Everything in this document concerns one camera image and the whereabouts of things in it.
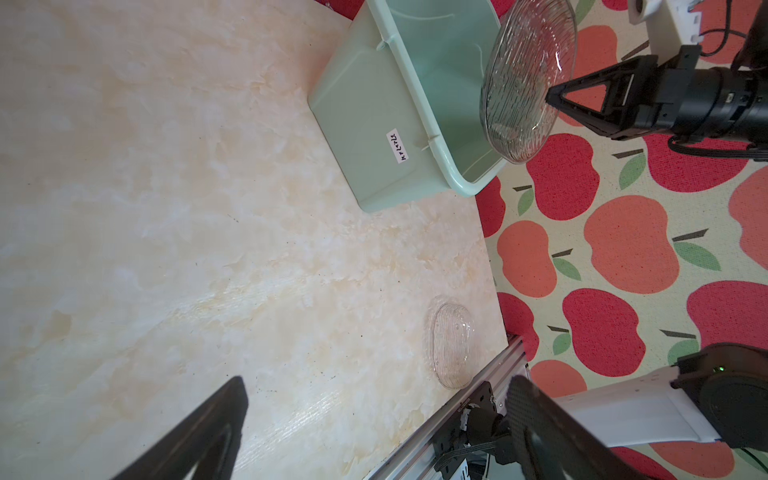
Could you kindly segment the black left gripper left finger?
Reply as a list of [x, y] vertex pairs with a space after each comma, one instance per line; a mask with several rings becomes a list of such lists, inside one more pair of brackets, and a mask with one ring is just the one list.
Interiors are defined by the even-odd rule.
[[234, 376], [116, 477], [229, 479], [247, 409], [243, 378]]

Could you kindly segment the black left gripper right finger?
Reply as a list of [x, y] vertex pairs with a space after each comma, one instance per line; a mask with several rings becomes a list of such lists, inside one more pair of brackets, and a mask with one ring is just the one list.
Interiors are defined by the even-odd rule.
[[524, 376], [511, 378], [506, 420], [527, 479], [642, 479]]

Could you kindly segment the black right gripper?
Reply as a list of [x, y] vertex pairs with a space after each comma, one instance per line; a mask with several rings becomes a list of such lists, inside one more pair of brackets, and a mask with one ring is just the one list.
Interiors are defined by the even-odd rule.
[[[545, 101], [565, 120], [616, 141], [665, 132], [681, 140], [765, 144], [767, 57], [743, 69], [698, 69], [700, 53], [699, 46], [681, 47], [646, 83], [645, 57], [637, 56], [555, 85]], [[572, 99], [576, 92], [598, 87], [605, 88], [599, 108]]]

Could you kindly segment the grey glass plate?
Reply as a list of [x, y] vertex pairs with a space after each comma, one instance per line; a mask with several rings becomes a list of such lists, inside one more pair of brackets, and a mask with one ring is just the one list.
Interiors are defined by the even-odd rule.
[[546, 143], [558, 111], [546, 102], [571, 79], [577, 25], [568, 1], [517, 1], [501, 18], [484, 75], [480, 120], [492, 149], [525, 164]]

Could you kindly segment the clear glass plate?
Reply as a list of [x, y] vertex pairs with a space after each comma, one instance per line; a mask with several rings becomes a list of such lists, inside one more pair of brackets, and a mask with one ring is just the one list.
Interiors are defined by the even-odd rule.
[[466, 387], [475, 375], [475, 319], [470, 310], [448, 296], [433, 298], [424, 320], [428, 366], [446, 389]]

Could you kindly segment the mint green plastic bin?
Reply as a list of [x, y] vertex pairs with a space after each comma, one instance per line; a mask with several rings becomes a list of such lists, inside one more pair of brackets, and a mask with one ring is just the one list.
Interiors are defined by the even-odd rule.
[[[363, 211], [447, 190], [472, 197], [504, 167], [480, 120], [499, 30], [488, 0], [361, 6], [308, 102]], [[386, 138], [393, 129], [409, 155], [402, 164]]]

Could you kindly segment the white bin label sticker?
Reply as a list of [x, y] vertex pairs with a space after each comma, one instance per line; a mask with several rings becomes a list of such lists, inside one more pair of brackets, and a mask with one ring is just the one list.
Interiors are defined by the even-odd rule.
[[393, 129], [389, 131], [386, 134], [386, 138], [388, 141], [388, 144], [390, 145], [390, 148], [393, 152], [393, 155], [397, 161], [398, 164], [405, 163], [409, 160], [409, 155], [407, 153], [407, 150], [405, 148], [405, 145], [400, 138], [399, 132], [397, 129]]

